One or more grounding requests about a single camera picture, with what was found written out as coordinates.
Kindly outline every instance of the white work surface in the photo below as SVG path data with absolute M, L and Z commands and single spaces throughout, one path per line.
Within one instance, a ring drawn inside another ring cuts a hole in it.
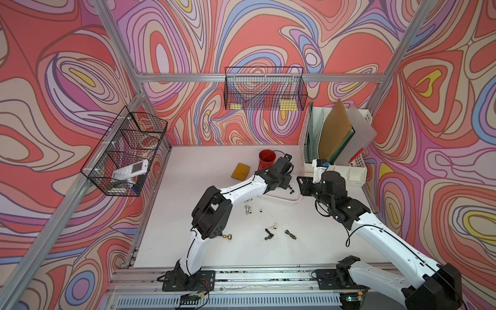
M 252 176 L 258 167 L 258 153 L 266 148 L 292 155 L 293 164 L 299 167 L 297 145 L 173 147 L 134 267 L 173 267 L 186 253 L 191 238 L 191 212 L 205 190 L 211 185 L 223 188 L 239 183 L 231 178 L 238 163 L 249 165 L 248 176 Z M 347 190 L 350 197 L 369 207 L 361 187 L 350 186 Z M 254 198 L 248 203 L 252 208 L 248 215 L 244 203 L 233 206 L 224 229 L 224 234 L 232 234 L 233 239 L 214 238 L 202 266 L 331 264 L 349 255 L 369 263 L 388 262 L 356 234 L 351 237 L 350 247 L 345 247 L 347 234 L 343 225 L 318 215 L 314 201 L 313 197 L 303 197 L 289 205 Z M 277 230 L 270 229 L 274 237 L 265 240 L 265 228 L 274 222 L 278 224 Z M 286 229 L 297 239 L 286 235 Z

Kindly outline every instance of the metal rail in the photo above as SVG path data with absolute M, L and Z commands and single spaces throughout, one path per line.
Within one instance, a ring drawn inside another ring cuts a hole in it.
M 141 94 L 135 96 L 128 105 L 129 110 L 136 111 L 141 101 Z M 124 117 L 117 119 L 116 124 L 109 130 L 103 142 L 112 140 L 124 119 Z M 89 161 L 88 167 L 93 167 L 96 164 L 105 149 L 105 143 L 100 143 L 95 156 Z M 83 174 L 80 174 L 4 283 L 0 290 L 0 310 L 15 308 L 90 186 L 91 182 Z
M 385 75 L 384 81 L 372 93 L 372 96 L 369 102 L 367 103 L 367 109 L 369 109 L 371 113 L 375 109 L 377 104 L 379 104 L 379 101 L 383 93 L 388 89 L 388 85 L 391 79 L 393 78 L 394 73 L 398 69 L 401 61 L 403 60 L 406 53 L 408 52 L 408 49 L 412 45 L 413 40 L 417 36 L 420 28 L 424 24 L 427 16 L 432 11 L 437 1 L 438 0 L 422 0 L 422 2 L 420 2 L 419 7 L 413 14 L 410 24 L 408 24 L 408 27 L 406 28 L 406 31 L 403 34 L 403 37 L 400 39 L 398 47 L 393 52 L 393 55 L 389 60 L 389 63 L 386 67 L 386 71 L 384 72 Z
M 253 76 L 253 74 L 236 73 L 236 76 Z M 223 73 L 138 73 L 140 82 L 224 82 Z M 382 82 L 384 74 L 380 73 L 303 73 L 305 82 Z
M 103 27 L 109 34 L 109 38 L 112 41 L 114 45 L 114 49 L 116 51 L 117 57 L 122 61 L 124 65 L 124 69 L 129 77 L 129 80 L 131 81 L 134 89 L 136 90 L 137 93 L 143 93 L 145 94 L 145 101 L 144 101 L 144 108 L 145 111 L 151 115 L 157 116 L 157 113 L 155 112 L 155 109 L 153 108 L 150 99 L 146 95 L 142 83 L 138 80 L 136 76 L 136 68 L 134 67 L 134 64 L 131 60 L 131 56 L 129 55 L 129 51 L 125 47 L 124 40 L 121 36 L 121 32 L 119 31 L 119 28 L 117 26 L 117 23 L 114 19 L 114 16 L 112 15 L 112 11 L 110 11 L 107 1 L 105 0 L 94 0 L 93 3 L 95 4 L 95 9 L 98 12 L 98 16 L 100 17 L 100 20 L 102 21 Z

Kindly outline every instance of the wall-mounted basket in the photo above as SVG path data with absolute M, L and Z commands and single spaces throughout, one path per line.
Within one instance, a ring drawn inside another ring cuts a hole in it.
M 108 143 L 100 159 L 94 167 L 86 167 L 96 148 L 93 149 L 81 168 L 81 173 L 107 196 L 140 196 L 166 130 L 167 122 L 165 120 L 145 112 L 129 112 L 127 110 L 124 121 L 111 142 Z M 132 182 L 112 178 L 114 170 L 144 159 L 148 160 L 148 170 L 145 174 L 133 177 Z
M 226 110 L 302 111 L 307 101 L 303 68 L 234 66 L 225 68 Z

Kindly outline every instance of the red container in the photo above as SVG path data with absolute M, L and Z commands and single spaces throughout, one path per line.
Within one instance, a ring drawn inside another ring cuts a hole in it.
M 272 150 L 263 150 L 258 154 L 258 158 L 260 159 L 258 169 L 262 170 L 274 165 L 276 162 L 276 153 Z

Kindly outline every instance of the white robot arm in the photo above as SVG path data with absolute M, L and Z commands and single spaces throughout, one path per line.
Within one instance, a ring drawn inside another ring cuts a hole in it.
M 246 181 L 228 188 L 221 188 L 219 191 L 226 200 L 231 201 L 231 206 L 234 207 L 245 200 L 263 195 L 266 189 L 267 183 L 265 180 L 261 176 L 253 175 Z M 212 205 L 212 208 L 217 210 L 218 205 Z M 221 235 L 223 229 L 223 226 L 219 226 L 219 233 L 217 235 Z M 179 260 L 181 269 L 187 276 L 194 275 L 200 270 L 205 250 L 211 240 L 211 238 L 203 239 L 198 228 L 196 228 L 195 225 L 193 226 L 188 251 L 186 255 Z
M 325 167 L 324 160 L 314 166 Z M 337 264 L 338 284 L 364 285 L 404 305 L 408 310 L 455 310 L 461 306 L 461 274 L 451 264 L 441 266 L 386 227 L 370 210 L 348 197 L 345 180 L 335 171 L 315 169 L 319 176 L 298 177 L 300 191 L 327 207 L 330 217 L 356 233 L 398 268 L 402 276 L 349 256 Z
M 174 270 L 164 275 L 165 280 L 179 288 L 197 281 L 194 275 L 201 268 L 204 252 L 212 238 L 222 235 L 231 208 L 277 187 L 286 189 L 293 169 L 290 161 L 291 156 L 286 154 L 274 166 L 255 172 L 235 186 L 209 187 L 191 214 L 193 227 L 187 253 Z M 301 194 L 313 196 L 326 206 L 329 216 L 351 231 L 350 236 L 356 233 L 364 238 L 402 273 L 398 276 L 348 256 L 336 266 L 336 282 L 343 288 L 359 284 L 375 289 L 408 310 L 458 309 L 462 303 L 460 272 L 450 264 L 441 266 L 398 237 L 366 206 L 348 197 L 344 179 L 338 172 L 322 169 L 325 164 L 324 160 L 318 160 L 316 165 L 321 169 L 316 169 L 317 177 L 297 178 Z

